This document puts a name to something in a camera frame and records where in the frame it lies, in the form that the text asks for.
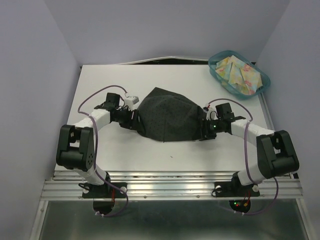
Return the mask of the dark dotted skirt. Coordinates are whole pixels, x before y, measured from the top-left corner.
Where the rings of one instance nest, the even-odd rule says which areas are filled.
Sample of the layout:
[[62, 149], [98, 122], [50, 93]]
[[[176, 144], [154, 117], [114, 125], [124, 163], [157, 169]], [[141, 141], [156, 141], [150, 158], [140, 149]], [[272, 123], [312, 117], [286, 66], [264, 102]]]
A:
[[202, 138], [203, 109], [184, 95], [155, 87], [137, 108], [138, 134], [158, 142]]

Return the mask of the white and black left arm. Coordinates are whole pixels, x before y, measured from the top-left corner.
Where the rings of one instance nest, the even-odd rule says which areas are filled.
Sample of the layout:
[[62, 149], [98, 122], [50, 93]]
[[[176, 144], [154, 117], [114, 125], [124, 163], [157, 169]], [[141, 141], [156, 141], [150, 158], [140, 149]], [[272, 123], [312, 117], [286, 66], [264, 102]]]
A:
[[78, 109], [85, 118], [76, 124], [60, 128], [56, 152], [56, 164], [73, 170], [86, 180], [80, 187], [87, 193], [106, 197], [111, 193], [110, 175], [97, 164], [98, 132], [106, 125], [116, 122], [132, 129], [137, 119], [135, 105], [137, 96], [128, 93], [122, 98], [116, 93], [107, 93], [103, 103], [88, 114]]

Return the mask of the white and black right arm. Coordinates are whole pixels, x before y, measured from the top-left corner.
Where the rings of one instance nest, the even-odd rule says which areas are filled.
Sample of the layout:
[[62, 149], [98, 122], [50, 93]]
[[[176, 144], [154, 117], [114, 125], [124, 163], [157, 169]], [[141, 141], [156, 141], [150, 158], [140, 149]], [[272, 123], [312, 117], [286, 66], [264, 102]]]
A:
[[252, 123], [253, 119], [235, 116], [229, 103], [203, 108], [201, 137], [214, 139], [218, 133], [242, 138], [245, 169], [235, 172], [230, 181], [215, 182], [214, 193], [243, 196], [264, 180], [296, 172], [300, 163], [290, 137], [285, 130], [274, 131]]

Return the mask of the teal plastic basket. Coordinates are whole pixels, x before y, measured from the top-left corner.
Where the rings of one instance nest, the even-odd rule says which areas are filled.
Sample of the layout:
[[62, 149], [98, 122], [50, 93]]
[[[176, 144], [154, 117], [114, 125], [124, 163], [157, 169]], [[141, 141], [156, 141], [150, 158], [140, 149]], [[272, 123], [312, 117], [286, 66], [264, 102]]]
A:
[[267, 90], [270, 78], [244, 56], [232, 50], [219, 52], [208, 60], [209, 72], [222, 87], [238, 99], [250, 99]]

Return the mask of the pastel floral skirt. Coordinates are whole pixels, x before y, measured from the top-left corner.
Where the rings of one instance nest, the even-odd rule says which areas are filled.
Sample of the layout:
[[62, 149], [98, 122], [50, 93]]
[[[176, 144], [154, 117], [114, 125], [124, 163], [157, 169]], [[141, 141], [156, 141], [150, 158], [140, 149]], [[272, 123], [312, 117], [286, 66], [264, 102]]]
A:
[[228, 56], [216, 64], [215, 71], [221, 85], [231, 93], [251, 96], [263, 86], [261, 74], [236, 56]]

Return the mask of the metal lower shelf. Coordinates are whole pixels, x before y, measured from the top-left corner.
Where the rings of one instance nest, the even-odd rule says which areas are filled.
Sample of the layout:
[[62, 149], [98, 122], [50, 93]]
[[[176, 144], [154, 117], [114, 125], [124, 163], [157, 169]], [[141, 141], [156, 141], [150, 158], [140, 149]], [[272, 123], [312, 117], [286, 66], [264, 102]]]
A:
[[90, 201], [50, 201], [33, 240], [306, 240], [295, 200], [241, 216], [227, 201], [137, 201], [119, 216], [94, 214]]

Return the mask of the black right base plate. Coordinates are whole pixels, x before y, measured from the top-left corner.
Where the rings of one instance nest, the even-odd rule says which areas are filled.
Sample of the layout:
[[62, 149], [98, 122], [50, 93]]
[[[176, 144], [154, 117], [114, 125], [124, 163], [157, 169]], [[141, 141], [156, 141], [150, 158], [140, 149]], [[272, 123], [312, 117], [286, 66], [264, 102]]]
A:
[[260, 192], [253, 190], [253, 185], [234, 185], [231, 181], [216, 181], [211, 195], [215, 198], [259, 197]]

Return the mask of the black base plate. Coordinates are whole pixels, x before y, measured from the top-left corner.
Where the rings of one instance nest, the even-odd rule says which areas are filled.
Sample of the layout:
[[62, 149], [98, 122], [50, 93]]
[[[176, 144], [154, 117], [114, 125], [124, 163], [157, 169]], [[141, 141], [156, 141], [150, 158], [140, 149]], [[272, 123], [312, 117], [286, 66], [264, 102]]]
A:
[[253, 190], [253, 185], [234, 185], [231, 181], [216, 181], [211, 195], [215, 198], [259, 197], [260, 192]]
[[93, 185], [89, 183], [79, 183], [82, 188], [82, 198], [84, 199], [125, 199], [125, 194], [110, 187], [107, 184]]

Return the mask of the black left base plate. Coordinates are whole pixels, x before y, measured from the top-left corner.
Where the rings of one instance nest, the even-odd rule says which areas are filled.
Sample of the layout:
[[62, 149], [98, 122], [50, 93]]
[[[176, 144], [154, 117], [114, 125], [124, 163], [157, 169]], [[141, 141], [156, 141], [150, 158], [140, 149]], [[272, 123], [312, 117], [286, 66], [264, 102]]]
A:
[[89, 183], [79, 183], [82, 188], [82, 198], [84, 199], [125, 199], [125, 194], [110, 187], [107, 184], [93, 185]]

